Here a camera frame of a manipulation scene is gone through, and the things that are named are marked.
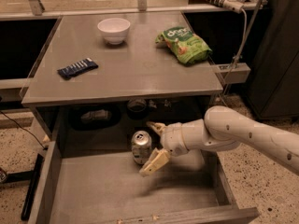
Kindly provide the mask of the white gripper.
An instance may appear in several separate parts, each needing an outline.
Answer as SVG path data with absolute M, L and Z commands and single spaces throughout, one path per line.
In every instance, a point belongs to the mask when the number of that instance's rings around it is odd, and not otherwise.
M 180 122 L 165 125 L 161 122 L 147 121 L 147 126 L 161 136 L 162 149 L 153 149 L 148 161 L 142 166 L 139 173 L 142 176 L 152 175 L 165 166 L 172 156 L 187 154 L 190 150 L 186 146 L 184 134 L 187 132 L 188 125 Z

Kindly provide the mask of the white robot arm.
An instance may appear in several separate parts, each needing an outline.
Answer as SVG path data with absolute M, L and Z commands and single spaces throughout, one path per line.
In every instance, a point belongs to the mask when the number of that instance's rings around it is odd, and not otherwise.
M 160 136 L 160 149 L 155 148 L 140 174 L 152 175 L 165 166 L 170 158 L 191 150 L 228 151 L 246 144 L 293 173 L 299 172 L 299 135 L 249 119 L 233 109 L 215 105 L 202 119 L 165 125 L 149 121 Z

